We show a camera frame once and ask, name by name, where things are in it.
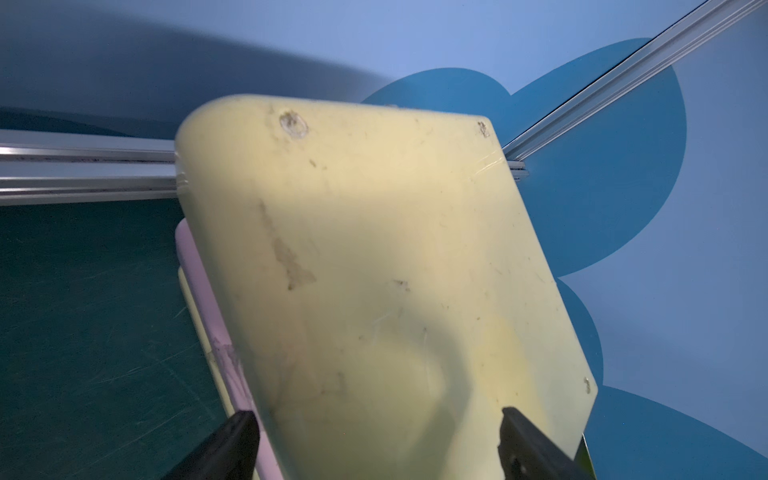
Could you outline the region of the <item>yellow green drawer cabinet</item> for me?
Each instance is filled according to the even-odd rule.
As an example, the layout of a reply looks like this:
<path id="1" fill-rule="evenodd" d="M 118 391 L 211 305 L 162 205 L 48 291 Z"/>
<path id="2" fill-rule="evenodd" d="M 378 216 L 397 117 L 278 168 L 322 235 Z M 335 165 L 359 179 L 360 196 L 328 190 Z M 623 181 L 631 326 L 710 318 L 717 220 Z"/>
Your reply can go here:
<path id="1" fill-rule="evenodd" d="M 503 411 L 574 456 L 598 388 L 492 122 L 237 95 L 177 191 L 288 479 L 500 479 Z"/>

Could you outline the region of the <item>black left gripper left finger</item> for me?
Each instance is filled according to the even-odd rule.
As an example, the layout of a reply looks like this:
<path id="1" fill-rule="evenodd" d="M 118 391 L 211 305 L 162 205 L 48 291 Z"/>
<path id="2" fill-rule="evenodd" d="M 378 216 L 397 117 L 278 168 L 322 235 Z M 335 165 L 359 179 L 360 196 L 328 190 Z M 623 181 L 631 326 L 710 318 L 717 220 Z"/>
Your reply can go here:
<path id="1" fill-rule="evenodd" d="M 253 411 L 237 411 L 206 437 L 162 480 L 250 480 L 260 429 Z"/>

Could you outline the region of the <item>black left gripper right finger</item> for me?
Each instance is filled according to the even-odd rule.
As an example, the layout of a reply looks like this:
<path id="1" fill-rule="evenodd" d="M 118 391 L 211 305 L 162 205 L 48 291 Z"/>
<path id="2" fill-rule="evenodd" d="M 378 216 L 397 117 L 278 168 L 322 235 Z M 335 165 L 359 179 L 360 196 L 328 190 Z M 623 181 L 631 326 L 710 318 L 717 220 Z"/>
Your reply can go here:
<path id="1" fill-rule="evenodd" d="M 505 479 L 590 479 L 590 473 L 557 447 L 522 412 L 502 409 L 498 455 Z"/>

